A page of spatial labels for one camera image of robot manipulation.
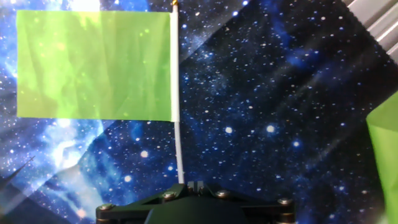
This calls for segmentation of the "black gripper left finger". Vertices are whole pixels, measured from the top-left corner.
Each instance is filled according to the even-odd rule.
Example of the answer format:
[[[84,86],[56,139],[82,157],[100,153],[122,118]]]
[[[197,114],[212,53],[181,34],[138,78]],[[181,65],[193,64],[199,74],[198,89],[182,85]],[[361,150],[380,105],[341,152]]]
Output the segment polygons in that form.
[[[106,203],[96,208],[96,224],[144,223],[150,211],[173,200],[192,196],[195,183],[173,184],[169,189],[155,193],[128,205]]]

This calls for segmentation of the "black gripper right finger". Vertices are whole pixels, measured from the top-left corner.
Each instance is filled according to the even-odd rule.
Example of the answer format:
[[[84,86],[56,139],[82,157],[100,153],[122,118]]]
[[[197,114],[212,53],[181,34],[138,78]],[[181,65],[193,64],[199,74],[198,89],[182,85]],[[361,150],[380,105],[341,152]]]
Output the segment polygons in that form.
[[[295,202],[291,198],[266,201],[204,181],[195,182],[195,194],[234,205],[243,212],[248,223],[295,223]]]

